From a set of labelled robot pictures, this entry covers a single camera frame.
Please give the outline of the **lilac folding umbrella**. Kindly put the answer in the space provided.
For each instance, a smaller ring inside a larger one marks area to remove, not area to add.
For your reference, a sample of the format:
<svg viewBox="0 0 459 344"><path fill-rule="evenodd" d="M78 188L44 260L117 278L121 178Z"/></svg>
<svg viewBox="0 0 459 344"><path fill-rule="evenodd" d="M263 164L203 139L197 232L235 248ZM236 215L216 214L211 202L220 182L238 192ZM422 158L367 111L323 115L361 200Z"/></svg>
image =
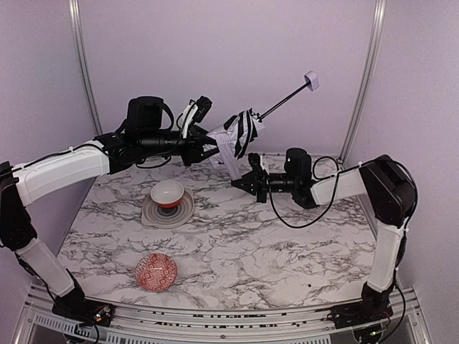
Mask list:
<svg viewBox="0 0 459 344"><path fill-rule="evenodd" d="M319 87L318 75L312 70L305 73L304 80L302 86L262 115L255 113L252 109L243 110L230 117L224 124L211 130L207 136L214 139L216 143L206 144L205 153L210 153L213 147L218 150L209 158L212 166L217 168L223 165L227 169L231 181L242 178L237 161L246 154L249 144L265 128L262 120L305 88L313 92Z"/></svg>

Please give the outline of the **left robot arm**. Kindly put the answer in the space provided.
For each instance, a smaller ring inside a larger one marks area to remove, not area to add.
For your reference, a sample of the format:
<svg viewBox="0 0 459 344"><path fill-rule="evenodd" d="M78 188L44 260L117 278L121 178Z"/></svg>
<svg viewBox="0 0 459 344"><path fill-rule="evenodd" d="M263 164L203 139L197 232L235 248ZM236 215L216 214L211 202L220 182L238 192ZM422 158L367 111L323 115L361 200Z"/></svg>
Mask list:
<svg viewBox="0 0 459 344"><path fill-rule="evenodd" d="M56 304L82 307L87 300L72 274L38 237L28 207L62 189L114 175L149 158L178 156L185 166L203 161L209 157L204 146L212 139L195 124L211 106L212 101L205 96L190 101L180 129L174 130L161 126L162 114L171 112L161 98L137 97L130 101L126 119L114 132L32 162L15 166L2 163L1 243L54 292Z"/></svg>

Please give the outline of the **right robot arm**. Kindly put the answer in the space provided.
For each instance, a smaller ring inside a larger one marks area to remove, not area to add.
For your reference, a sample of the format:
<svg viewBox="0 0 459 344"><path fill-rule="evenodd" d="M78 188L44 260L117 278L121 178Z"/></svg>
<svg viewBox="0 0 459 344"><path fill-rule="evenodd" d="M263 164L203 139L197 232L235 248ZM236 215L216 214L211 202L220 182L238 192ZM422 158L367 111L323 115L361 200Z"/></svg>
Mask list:
<svg viewBox="0 0 459 344"><path fill-rule="evenodd" d="M319 177L316 162L301 148L287 150L282 173L268 172L257 153L249 154L248 162L252 170L231 184L255 196L259 203L272 202L274 193L290 194L303 209L330 208L333 202L353 196L369 198L377 224L377 246L361 303L368 308L380 307L394 288L406 250L408 224L417 207L417 186L410 172L382 155Z"/></svg>

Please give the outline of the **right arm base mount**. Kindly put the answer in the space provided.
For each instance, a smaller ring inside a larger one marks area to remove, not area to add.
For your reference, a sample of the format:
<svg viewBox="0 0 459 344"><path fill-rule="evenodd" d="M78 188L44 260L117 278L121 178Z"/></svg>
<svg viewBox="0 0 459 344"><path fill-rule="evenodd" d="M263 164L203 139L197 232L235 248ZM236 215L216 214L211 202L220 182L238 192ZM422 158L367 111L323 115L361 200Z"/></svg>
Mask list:
<svg viewBox="0 0 459 344"><path fill-rule="evenodd" d="M333 306L326 319L333 322L336 329L363 325L378 320L388 320L394 312L389 302L377 308L365 308L362 301Z"/></svg>

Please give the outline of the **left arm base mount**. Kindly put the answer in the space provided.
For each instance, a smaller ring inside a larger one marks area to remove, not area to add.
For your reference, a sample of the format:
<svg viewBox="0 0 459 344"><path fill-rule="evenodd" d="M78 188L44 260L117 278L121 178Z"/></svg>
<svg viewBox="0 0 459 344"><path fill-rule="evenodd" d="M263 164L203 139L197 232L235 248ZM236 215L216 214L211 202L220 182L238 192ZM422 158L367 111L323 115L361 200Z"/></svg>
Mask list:
<svg viewBox="0 0 459 344"><path fill-rule="evenodd" d="M56 301L52 307L52 312L56 315L103 327L110 326L114 311L114 305L94 300L83 300L68 305Z"/></svg>

